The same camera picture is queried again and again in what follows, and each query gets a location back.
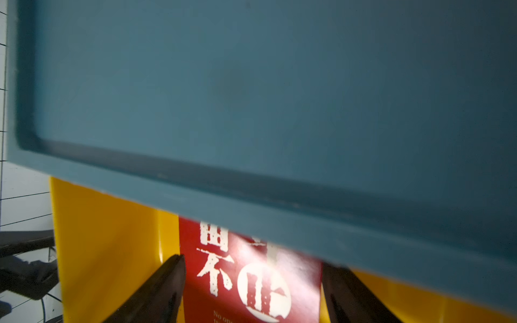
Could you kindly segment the teal drawer cabinet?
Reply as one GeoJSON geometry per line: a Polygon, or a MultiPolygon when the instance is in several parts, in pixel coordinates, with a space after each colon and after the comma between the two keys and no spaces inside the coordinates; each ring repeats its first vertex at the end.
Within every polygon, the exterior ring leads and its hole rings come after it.
{"type": "Polygon", "coordinates": [[[515,1],[10,1],[8,158],[516,314],[515,1]]]}

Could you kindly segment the yellow drawer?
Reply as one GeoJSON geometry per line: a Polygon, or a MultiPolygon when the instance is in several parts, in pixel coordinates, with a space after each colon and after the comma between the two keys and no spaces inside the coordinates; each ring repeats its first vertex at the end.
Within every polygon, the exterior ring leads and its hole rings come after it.
{"type": "Polygon", "coordinates": [[[188,198],[181,215],[51,179],[66,322],[104,322],[180,252],[179,220],[206,222],[347,267],[401,322],[515,322],[516,261],[286,210],[188,198]]]}

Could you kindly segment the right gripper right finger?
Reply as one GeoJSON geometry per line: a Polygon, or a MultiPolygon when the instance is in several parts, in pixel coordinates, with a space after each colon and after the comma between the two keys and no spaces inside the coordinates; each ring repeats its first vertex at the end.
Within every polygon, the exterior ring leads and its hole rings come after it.
{"type": "Polygon", "coordinates": [[[331,322],[401,323],[347,267],[324,262],[322,284],[331,322]]]}

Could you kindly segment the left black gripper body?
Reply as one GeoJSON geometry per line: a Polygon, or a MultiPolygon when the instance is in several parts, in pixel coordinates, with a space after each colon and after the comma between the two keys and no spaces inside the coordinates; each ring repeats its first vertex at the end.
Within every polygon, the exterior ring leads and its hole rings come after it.
{"type": "Polygon", "coordinates": [[[1,232],[1,292],[42,300],[59,282],[57,261],[25,261],[18,256],[54,246],[53,230],[1,232]]]}

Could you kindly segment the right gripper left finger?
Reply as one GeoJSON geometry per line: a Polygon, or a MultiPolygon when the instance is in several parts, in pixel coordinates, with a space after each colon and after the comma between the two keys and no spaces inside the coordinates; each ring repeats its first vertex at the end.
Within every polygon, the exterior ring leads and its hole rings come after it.
{"type": "Polygon", "coordinates": [[[176,322],[185,281],[185,259],[173,255],[104,322],[176,322]]]}

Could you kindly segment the red postcard white characters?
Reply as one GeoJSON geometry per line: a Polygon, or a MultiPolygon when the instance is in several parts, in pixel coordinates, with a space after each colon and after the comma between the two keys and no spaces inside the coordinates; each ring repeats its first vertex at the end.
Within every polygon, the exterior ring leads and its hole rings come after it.
{"type": "Polygon", "coordinates": [[[320,261],[206,222],[179,234],[186,322],[319,322],[320,261]]]}

